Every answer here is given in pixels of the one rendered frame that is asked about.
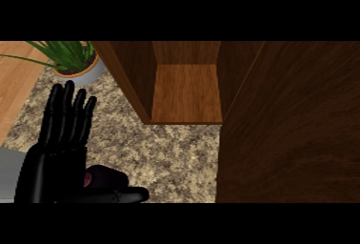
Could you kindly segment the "dark wooden cabinet door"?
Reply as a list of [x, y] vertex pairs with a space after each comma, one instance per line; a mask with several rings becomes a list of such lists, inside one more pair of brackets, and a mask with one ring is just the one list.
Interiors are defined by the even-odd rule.
[[360, 41], [261, 45], [221, 126], [215, 201], [360, 202]]

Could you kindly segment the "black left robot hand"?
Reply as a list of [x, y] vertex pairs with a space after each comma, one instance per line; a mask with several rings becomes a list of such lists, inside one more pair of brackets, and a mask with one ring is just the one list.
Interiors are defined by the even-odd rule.
[[14, 203], [140, 203], [148, 191], [85, 188], [86, 140], [97, 98], [75, 88], [75, 82], [55, 84], [44, 106], [38, 142], [29, 148], [14, 187]]

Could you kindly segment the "green potted plant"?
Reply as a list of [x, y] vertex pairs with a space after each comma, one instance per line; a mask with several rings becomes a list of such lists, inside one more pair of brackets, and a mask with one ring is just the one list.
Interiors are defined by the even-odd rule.
[[100, 78], [104, 62], [89, 41], [26, 41], [26, 44], [47, 57], [48, 63], [10, 54], [1, 54], [1, 57], [50, 67], [61, 82], [72, 80], [76, 87], [86, 86]]

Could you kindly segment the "wooden cabinet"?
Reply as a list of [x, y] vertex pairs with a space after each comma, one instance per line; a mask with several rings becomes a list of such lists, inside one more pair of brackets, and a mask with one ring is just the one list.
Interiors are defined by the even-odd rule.
[[95, 41], [145, 125], [219, 125], [255, 63], [258, 41]]

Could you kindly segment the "dark wine bottle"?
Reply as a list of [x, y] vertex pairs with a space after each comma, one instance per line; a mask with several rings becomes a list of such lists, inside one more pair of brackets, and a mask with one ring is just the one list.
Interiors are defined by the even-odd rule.
[[129, 185], [126, 175], [103, 165], [92, 165], [85, 169], [85, 188], [122, 188]]

